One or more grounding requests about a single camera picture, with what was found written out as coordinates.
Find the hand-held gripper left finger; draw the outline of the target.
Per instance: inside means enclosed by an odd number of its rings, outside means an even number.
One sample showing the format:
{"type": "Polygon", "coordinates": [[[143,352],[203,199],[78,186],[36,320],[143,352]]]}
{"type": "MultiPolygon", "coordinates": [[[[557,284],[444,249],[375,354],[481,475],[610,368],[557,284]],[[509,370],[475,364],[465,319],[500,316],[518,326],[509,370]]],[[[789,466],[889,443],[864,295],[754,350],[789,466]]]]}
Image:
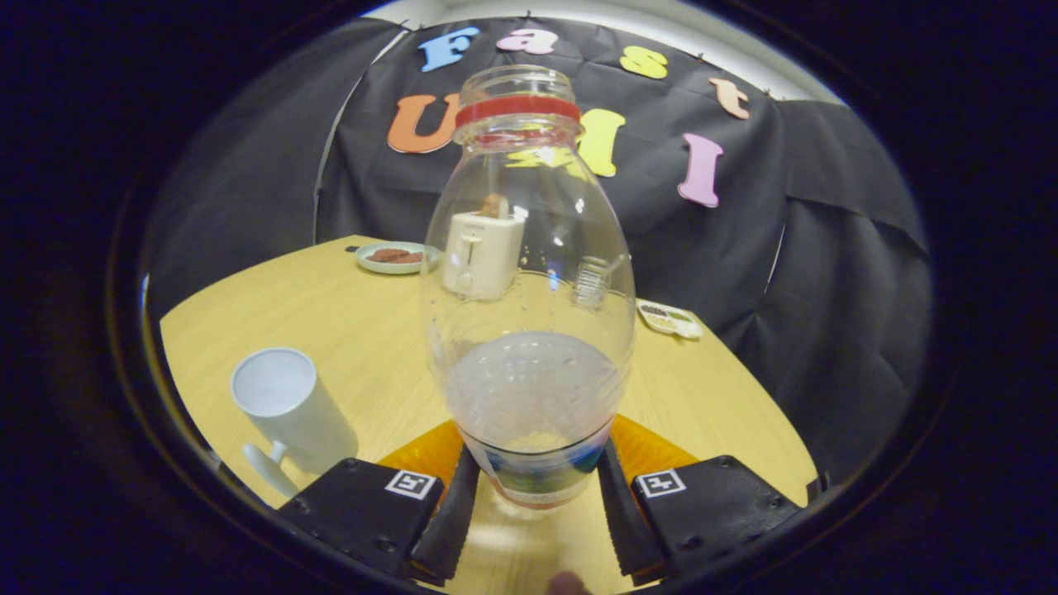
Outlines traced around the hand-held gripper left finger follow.
{"type": "Polygon", "coordinates": [[[479,472],[457,426],[445,421],[380,462],[341,459],[277,513],[373,571],[445,583],[460,564],[479,472]]]}

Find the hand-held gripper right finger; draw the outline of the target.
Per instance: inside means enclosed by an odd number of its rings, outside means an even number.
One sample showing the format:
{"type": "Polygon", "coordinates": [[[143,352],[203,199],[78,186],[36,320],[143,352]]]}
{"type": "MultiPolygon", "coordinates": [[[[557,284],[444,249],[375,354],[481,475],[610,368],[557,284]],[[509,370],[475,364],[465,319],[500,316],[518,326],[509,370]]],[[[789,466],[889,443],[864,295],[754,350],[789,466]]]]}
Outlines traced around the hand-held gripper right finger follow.
{"type": "Polygon", "coordinates": [[[725,564],[802,511],[736,456],[696,459],[623,415],[597,470],[613,549],[632,579],[725,564]]]}

